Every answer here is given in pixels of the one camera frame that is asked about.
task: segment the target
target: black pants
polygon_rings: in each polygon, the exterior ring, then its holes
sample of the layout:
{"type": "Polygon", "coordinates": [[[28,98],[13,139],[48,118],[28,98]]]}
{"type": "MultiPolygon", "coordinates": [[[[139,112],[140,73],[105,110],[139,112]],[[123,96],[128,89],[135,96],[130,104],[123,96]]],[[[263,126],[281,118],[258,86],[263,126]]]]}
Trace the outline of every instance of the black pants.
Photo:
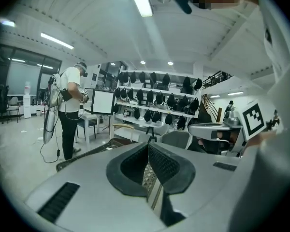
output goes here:
{"type": "Polygon", "coordinates": [[[59,111],[59,118],[62,126],[62,149],[65,160],[69,160],[73,155],[73,144],[75,130],[77,126],[78,111],[65,113],[59,111]]]}

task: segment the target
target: white sleeve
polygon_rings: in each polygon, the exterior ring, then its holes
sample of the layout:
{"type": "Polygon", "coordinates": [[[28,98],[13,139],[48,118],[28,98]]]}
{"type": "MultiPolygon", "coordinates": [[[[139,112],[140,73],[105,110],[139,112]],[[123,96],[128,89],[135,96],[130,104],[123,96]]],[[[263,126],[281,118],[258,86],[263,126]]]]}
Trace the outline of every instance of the white sleeve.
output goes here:
{"type": "Polygon", "coordinates": [[[71,68],[67,73],[68,83],[76,83],[78,86],[81,83],[81,75],[77,68],[71,68]]]}

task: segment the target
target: white table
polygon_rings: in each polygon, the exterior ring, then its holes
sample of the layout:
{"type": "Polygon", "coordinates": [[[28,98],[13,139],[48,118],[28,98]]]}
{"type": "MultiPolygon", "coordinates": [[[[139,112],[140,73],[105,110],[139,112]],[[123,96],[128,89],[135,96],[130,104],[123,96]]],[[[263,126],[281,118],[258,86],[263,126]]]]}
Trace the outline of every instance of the white table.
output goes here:
{"type": "MultiPolygon", "coordinates": [[[[87,151],[90,151],[92,149],[90,148],[90,140],[89,140],[89,121],[92,120],[92,119],[96,119],[97,120],[97,130],[96,130],[96,133],[98,134],[100,132],[100,119],[95,114],[91,114],[91,113],[88,113],[88,112],[84,112],[83,110],[79,110],[78,116],[85,121],[86,148],[87,148],[87,151]]],[[[75,136],[74,136],[74,141],[76,143],[78,142],[78,140],[77,140],[77,133],[76,132],[75,132],[75,136]]]]}

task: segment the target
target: black vent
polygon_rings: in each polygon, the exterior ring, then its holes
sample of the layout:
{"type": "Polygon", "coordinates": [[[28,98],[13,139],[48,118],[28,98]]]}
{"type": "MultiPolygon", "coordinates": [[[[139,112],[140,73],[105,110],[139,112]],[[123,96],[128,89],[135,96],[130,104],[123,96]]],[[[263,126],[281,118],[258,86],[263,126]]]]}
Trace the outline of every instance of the black vent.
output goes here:
{"type": "Polygon", "coordinates": [[[74,183],[65,183],[41,208],[38,214],[46,220],[54,223],[64,208],[68,205],[79,187],[79,185],[74,183]]]}

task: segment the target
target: floor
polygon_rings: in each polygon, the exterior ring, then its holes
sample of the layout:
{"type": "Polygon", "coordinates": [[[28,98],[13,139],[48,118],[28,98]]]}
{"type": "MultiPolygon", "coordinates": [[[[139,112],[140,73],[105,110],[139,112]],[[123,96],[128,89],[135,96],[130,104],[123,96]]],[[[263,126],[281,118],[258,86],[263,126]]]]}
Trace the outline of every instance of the floor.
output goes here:
{"type": "MultiPolygon", "coordinates": [[[[89,128],[91,149],[97,148],[109,141],[109,131],[100,124],[100,133],[94,138],[93,128],[89,128]]],[[[86,152],[83,128],[78,127],[79,141],[74,147],[82,150],[77,154],[86,152]]],[[[56,126],[57,137],[54,134],[51,141],[44,145],[42,154],[46,161],[57,159],[57,143],[60,157],[57,162],[47,164],[40,155],[43,145],[43,117],[32,116],[17,123],[16,118],[9,124],[0,123],[0,183],[13,190],[21,200],[34,190],[39,184],[56,173],[55,166],[64,161],[62,151],[62,129],[60,120],[56,126]]]]}

